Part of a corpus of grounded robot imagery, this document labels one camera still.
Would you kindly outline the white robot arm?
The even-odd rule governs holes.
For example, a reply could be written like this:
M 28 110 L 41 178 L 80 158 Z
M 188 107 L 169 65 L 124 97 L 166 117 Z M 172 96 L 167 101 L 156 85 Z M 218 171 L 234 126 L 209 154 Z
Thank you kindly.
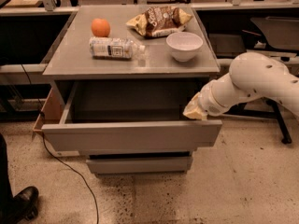
M 299 78 L 284 63 L 256 52 L 234 58 L 229 72 L 209 81 L 186 105 L 183 115 L 206 119 L 226 113 L 232 106 L 268 98 L 299 116 Z

